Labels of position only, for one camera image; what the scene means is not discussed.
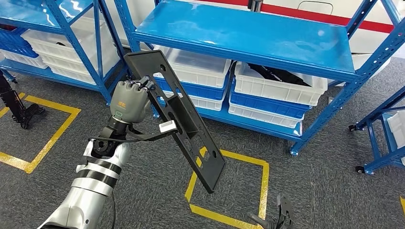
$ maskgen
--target black plastic bracket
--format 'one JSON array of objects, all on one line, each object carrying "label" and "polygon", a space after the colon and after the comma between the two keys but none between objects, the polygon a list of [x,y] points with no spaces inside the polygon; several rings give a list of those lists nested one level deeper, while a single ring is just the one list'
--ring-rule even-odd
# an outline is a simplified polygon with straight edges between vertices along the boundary
[{"label": "black plastic bracket", "polygon": [[[176,122],[178,132],[172,134],[174,140],[202,185],[209,193],[213,193],[224,169],[225,160],[163,53],[160,50],[128,53],[125,55],[125,61],[135,79],[140,80],[143,76],[148,76],[155,83],[156,88],[148,91],[150,101],[164,122]],[[167,97],[158,87],[154,73],[163,75],[174,93],[173,96]],[[160,97],[164,99],[166,106],[159,103]],[[200,154],[200,141],[206,147],[209,157]],[[201,166],[198,166],[197,158],[201,160]]]}]

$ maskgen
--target black cable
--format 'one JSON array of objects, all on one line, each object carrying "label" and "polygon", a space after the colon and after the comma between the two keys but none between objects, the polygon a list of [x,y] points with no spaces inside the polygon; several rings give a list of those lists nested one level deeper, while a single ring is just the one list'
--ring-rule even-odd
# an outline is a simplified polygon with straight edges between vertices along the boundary
[{"label": "black cable", "polygon": [[121,139],[107,138],[107,137],[89,137],[89,138],[88,138],[88,141],[90,141],[91,139],[94,139],[94,140],[104,140],[104,141],[114,141],[114,142],[139,142],[138,139],[134,139],[134,140],[121,140]]},{"label": "black cable", "polygon": [[111,197],[113,198],[113,206],[114,206],[114,212],[113,212],[113,225],[111,226],[111,229],[114,229],[115,226],[115,217],[116,217],[116,209],[115,209],[115,199],[114,199],[114,192],[111,192]]}]

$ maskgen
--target yellow tape square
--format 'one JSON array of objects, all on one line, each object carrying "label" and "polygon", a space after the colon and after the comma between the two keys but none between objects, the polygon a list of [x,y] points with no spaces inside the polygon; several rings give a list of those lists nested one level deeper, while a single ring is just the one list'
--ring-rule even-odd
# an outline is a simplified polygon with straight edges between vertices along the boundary
[{"label": "yellow tape square", "polygon": [[[19,97],[23,98],[24,93],[20,93]],[[0,161],[4,162],[10,166],[14,166],[21,170],[24,170],[26,173],[32,173],[32,171],[38,166],[41,160],[45,157],[45,155],[49,152],[55,142],[59,139],[59,137],[63,134],[63,132],[67,129],[67,127],[73,122],[73,120],[77,117],[81,109],[74,108],[71,106],[66,106],[63,104],[55,103],[52,101],[48,101],[45,99],[40,99],[34,96],[27,96],[25,101],[36,103],[38,105],[47,106],[59,111],[70,113],[69,117],[65,120],[65,122],[61,125],[61,127],[55,132],[55,134],[51,137],[51,139],[46,143],[46,145],[42,148],[42,150],[35,156],[32,162],[27,162],[21,160],[17,157],[10,156],[6,153],[0,152]],[[3,108],[0,110],[0,118],[5,115],[9,111],[8,107]]]},{"label": "yellow tape square", "polygon": [[[202,155],[202,157],[204,157],[205,152],[206,152],[206,148],[203,147],[202,149],[200,149],[200,154]],[[268,190],[268,175],[269,175],[269,164],[264,161],[264,160],[260,160],[260,159],[256,159],[253,157],[249,157],[249,156],[244,156],[241,154],[236,154],[233,152],[229,152],[226,150],[221,150],[221,153],[223,156],[227,156],[236,160],[241,160],[241,161],[245,161],[248,163],[252,163],[252,164],[256,164],[259,166],[263,167],[263,172],[262,172],[262,184],[261,184],[261,190],[260,190],[260,202],[259,202],[259,217],[262,219],[265,219],[266,217],[266,206],[267,206],[267,190]],[[201,160],[198,157],[197,158],[197,165],[201,166]],[[186,193],[184,194],[184,196],[186,197],[187,201],[189,202],[190,205],[190,209],[192,211],[192,213],[213,219],[215,221],[219,221],[221,223],[225,223],[228,225],[231,225],[233,227],[236,228],[240,228],[240,229],[261,229],[262,227],[260,225],[253,225],[244,221],[240,221],[238,219],[234,219],[222,214],[219,214],[217,212],[213,212],[204,208],[201,208],[199,206],[196,206],[194,204],[190,203],[190,199],[192,196],[192,192],[194,190],[194,186],[195,186],[195,182],[197,180],[197,174],[195,174],[195,172],[192,173],[192,176],[190,178],[190,182],[189,185],[187,187]]]}]

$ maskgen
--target black robotic leg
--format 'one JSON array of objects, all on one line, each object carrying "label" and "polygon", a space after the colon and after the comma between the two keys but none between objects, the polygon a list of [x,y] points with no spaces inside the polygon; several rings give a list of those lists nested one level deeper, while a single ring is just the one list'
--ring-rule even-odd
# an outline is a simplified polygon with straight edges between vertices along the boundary
[{"label": "black robotic leg", "polygon": [[13,90],[9,82],[7,82],[2,71],[0,71],[0,97],[6,107],[10,108],[13,114],[11,116],[12,119],[19,123],[23,129],[28,128],[28,123],[33,115],[40,114],[44,111],[44,108],[40,107],[38,104],[32,104],[28,108],[25,108],[15,90]]}]

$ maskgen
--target blue plastic bin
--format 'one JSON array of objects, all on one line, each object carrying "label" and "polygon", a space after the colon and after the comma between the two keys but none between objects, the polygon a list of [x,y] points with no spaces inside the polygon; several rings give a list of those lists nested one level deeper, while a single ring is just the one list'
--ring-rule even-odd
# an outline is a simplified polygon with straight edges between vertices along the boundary
[{"label": "blue plastic bin", "polygon": [[20,27],[17,27],[11,31],[0,28],[0,43],[6,42],[8,44],[26,46],[28,44],[28,42],[20,36],[25,31],[27,31],[26,28],[20,28]]},{"label": "blue plastic bin", "polygon": [[268,99],[254,95],[241,94],[235,92],[235,79],[232,81],[230,101],[233,104],[252,107],[255,109],[268,111],[293,118],[302,118],[312,106],[304,104],[290,103],[280,100]]},{"label": "blue plastic bin", "polygon": [[18,46],[16,44],[9,44],[9,43],[1,43],[0,42],[0,49],[10,51],[10,52],[15,52],[24,56],[36,58],[38,57],[38,54],[32,50],[32,47],[30,44],[27,44],[25,46]]},{"label": "blue plastic bin", "polygon": [[[164,91],[171,91],[171,88],[167,84],[165,79],[155,77],[156,83],[159,85],[159,87],[164,90]],[[209,86],[203,86],[203,85],[198,85],[198,84],[193,84],[193,83],[186,83],[186,82],[181,82],[181,85],[183,86],[184,90],[188,95],[194,95],[197,97],[202,97],[202,98],[208,98],[208,99],[214,99],[214,100],[222,100],[222,97],[224,96],[224,91],[226,86],[228,85],[229,82],[229,74],[226,75],[225,77],[225,83],[222,88],[216,88],[216,87],[209,87]]]}]

